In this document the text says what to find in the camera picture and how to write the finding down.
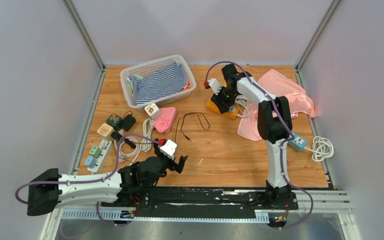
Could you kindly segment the pink triangular socket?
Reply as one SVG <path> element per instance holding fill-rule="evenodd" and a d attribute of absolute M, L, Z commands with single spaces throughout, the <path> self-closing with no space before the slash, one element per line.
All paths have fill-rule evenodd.
<path fill-rule="evenodd" d="M 168 134 L 172 129 L 178 110 L 175 107 L 164 107 L 159 110 L 161 115 L 156 118 L 154 128 L 158 133 Z"/>

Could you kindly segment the white tiger cube socket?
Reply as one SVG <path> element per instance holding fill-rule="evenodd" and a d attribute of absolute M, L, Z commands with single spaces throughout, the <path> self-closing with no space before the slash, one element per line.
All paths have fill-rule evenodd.
<path fill-rule="evenodd" d="M 144 108 L 144 110 L 148 114 L 148 116 L 153 120 L 156 120 L 162 115 L 161 109 L 155 103 L 148 104 Z"/>

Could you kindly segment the teal USB power strip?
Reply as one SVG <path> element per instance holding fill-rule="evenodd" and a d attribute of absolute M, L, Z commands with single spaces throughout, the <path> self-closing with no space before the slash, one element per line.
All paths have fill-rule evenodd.
<path fill-rule="evenodd" d="M 295 150 L 300 151 L 300 152 L 305 149 L 307 144 L 308 144 L 308 141 L 295 132 L 293 132 L 293 140 L 288 142 L 288 145 L 290 147 L 292 147 Z"/>

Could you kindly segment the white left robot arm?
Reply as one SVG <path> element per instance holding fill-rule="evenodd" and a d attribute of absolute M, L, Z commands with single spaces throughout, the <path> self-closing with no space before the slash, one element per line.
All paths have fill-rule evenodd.
<path fill-rule="evenodd" d="M 96 202 L 129 206 L 133 197 L 153 187 L 168 171 L 182 173 L 188 159 L 182 155 L 176 161 L 159 147 L 154 153 L 116 172 L 97 175 L 61 174 L 58 168 L 50 168 L 29 182 L 26 214 L 41 216 L 56 208 Z"/>

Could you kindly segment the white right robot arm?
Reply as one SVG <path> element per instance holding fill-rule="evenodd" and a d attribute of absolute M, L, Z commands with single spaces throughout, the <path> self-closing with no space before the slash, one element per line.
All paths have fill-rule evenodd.
<path fill-rule="evenodd" d="M 228 113 L 239 95 L 244 95 L 257 107 L 257 130 L 268 154 L 265 201 L 270 208 L 278 209 L 292 191 L 285 146 L 294 136 L 289 101 L 285 96 L 275 96 L 265 90 L 238 64 L 232 61 L 224 64 L 221 72 L 225 85 L 215 78 L 206 77 L 204 87 L 213 91 L 210 100 L 220 114 Z"/>

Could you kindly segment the dark green cube socket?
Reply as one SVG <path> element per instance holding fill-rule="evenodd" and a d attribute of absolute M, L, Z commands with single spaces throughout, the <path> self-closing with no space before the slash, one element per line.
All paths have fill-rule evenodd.
<path fill-rule="evenodd" d="M 115 132 L 119 132 L 123 128 L 123 118 L 116 113 L 112 113 L 105 122 L 111 126 Z"/>

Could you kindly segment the beige cube socket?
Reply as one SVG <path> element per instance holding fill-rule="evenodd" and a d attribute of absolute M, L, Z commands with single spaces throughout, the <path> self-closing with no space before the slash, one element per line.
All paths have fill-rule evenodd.
<path fill-rule="evenodd" d="M 100 135 L 104 140 L 111 141 L 113 138 L 111 137 L 111 134 L 114 132 L 114 128 L 107 124 L 103 123 L 98 129 L 97 134 Z"/>

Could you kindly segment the green plug adapter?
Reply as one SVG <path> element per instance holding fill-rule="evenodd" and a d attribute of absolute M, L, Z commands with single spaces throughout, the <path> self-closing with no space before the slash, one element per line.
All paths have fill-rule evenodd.
<path fill-rule="evenodd" d="M 93 145 L 89 151 L 89 155 L 96 159 L 100 157 L 101 153 L 102 153 L 101 148 L 99 148 L 96 145 Z"/>

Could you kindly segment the light blue plug adapter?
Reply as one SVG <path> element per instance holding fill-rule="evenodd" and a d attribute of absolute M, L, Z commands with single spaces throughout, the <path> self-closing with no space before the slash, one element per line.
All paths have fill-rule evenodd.
<path fill-rule="evenodd" d="M 84 165 L 88 168 L 94 168 L 96 166 L 96 163 L 97 159 L 92 155 L 89 155 L 84 161 Z"/>

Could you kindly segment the blue striped cloth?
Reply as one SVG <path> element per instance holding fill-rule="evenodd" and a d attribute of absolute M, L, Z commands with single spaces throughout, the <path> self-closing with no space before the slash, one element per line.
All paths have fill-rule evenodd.
<path fill-rule="evenodd" d="M 130 75 L 127 80 L 136 105 L 155 101 L 190 88 L 184 66 L 179 61 L 146 77 L 135 74 Z"/>

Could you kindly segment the white plastic basket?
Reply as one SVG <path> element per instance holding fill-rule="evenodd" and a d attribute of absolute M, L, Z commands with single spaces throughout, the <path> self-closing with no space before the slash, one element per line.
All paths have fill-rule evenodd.
<path fill-rule="evenodd" d="M 127 105 L 139 111 L 187 98 L 197 87 L 186 60 L 174 54 L 123 69 L 120 84 Z"/>

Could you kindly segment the black power adapter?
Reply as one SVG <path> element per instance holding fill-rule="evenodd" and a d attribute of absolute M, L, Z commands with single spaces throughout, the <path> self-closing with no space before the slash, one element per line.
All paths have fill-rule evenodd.
<path fill-rule="evenodd" d="M 122 129 L 126 132 L 129 132 L 131 128 L 135 125 L 136 123 L 136 118 L 133 116 L 132 113 L 127 113 L 122 120 Z"/>

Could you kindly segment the white power strip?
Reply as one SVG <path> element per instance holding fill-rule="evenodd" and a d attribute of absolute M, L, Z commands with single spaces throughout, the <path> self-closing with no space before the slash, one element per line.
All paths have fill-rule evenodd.
<path fill-rule="evenodd" d="M 111 149 L 113 147 L 113 142 L 102 139 L 100 144 L 96 145 L 96 146 L 101 148 L 102 152 L 101 152 L 99 158 L 97 158 L 97 162 L 96 162 L 95 167 L 94 168 L 87 167 L 87 170 L 91 174 L 98 174 L 101 172 L 102 166 L 104 165 L 105 161 L 107 160 L 107 158 L 111 152 Z"/>

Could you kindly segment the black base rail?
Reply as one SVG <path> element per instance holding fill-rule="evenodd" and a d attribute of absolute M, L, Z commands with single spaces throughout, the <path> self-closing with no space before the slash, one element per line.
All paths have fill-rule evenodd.
<path fill-rule="evenodd" d="M 140 217 L 227 220 L 254 218 L 256 210 L 283 214 L 299 208 L 294 192 L 274 196 L 264 187 L 153 186 L 122 190 L 117 197 L 100 207 L 132 207 Z"/>

